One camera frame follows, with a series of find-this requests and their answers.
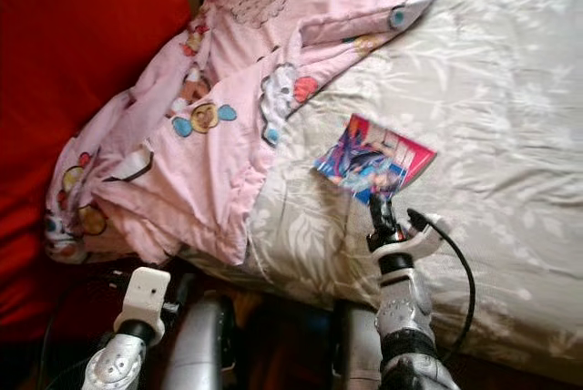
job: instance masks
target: gray leaf-patterned bedsheet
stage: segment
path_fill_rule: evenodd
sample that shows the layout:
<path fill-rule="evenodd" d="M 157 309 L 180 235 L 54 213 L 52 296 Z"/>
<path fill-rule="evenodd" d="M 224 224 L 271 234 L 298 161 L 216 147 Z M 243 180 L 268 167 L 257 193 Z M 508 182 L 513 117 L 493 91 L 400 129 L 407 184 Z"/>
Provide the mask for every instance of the gray leaf-patterned bedsheet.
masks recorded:
<path fill-rule="evenodd" d="M 353 112 L 439 152 L 394 199 L 453 228 L 477 284 L 465 351 L 583 384 L 583 0 L 439 0 L 294 114 L 249 218 L 246 263 L 183 257 L 318 306 L 377 304 L 367 209 L 312 170 Z M 419 263 L 451 343 L 467 307 L 445 246 Z"/>

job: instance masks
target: red cushion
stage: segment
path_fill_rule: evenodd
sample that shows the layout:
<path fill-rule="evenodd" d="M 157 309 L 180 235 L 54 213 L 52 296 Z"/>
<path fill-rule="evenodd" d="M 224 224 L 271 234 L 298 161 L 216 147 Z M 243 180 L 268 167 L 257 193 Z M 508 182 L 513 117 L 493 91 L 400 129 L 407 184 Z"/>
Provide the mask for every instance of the red cushion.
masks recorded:
<path fill-rule="evenodd" d="M 66 141 L 189 19 L 187 0 L 0 0 L 0 341 L 38 337 L 86 268 L 44 255 L 46 185 Z"/>

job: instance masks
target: cartoon bear face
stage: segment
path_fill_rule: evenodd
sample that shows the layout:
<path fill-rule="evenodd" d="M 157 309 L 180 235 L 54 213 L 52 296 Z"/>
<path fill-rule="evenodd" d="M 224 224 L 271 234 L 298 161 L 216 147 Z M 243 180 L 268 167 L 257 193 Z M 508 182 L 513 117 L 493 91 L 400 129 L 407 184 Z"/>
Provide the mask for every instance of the cartoon bear face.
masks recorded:
<path fill-rule="evenodd" d="M 272 146 L 277 143 L 285 119 L 293 111 L 296 77 L 295 67 L 283 64 L 261 82 L 261 113 L 266 121 L 263 138 Z"/>
<path fill-rule="evenodd" d="M 199 133 L 207 133 L 219 124 L 217 106 L 214 103 L 200 105 L 192 111 L 190 124 Z"/>

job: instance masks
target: wrinkled fabric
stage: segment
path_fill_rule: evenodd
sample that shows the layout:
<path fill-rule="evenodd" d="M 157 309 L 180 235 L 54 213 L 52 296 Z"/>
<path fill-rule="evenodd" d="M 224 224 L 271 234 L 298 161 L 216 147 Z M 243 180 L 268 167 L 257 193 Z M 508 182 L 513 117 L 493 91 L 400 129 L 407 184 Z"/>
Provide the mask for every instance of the wrinkled fabric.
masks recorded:
<path fill-rule="evenodd" d="M 296 112 L 250 215 L 236 270 L 217 277 L 318 306 L 378 304 L 367 209 L 313 173 L 353 112 L 438 152 L 394 197 L 452 227 L 476 277 L 464 352 L 583 385 L 583 0 L 438 0 L 415 29 Z M 463 325 L 465 273 L 444 244 L 419 262 L 442 346 Z"/>
<path fill-rule="evenodd" d="M 184 245 L 239 264 L 287 118 L 434 0 L 207 0 L 71 139 L 47 194 L 62 262 Z"/>

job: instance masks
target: pink blanket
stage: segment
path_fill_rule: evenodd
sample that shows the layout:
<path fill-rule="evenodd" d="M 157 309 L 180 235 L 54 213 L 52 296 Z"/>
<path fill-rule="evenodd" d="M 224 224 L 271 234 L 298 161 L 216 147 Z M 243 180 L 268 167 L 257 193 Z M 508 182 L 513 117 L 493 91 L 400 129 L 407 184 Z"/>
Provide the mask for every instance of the pink blanket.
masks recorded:
<path fill-rule="evenodd" d="M 288 116 L 433 1 L 206 0 L 66 144 L 46 197 L 49 255 L 162 262 L 188 245 L 241 263 Z"/>

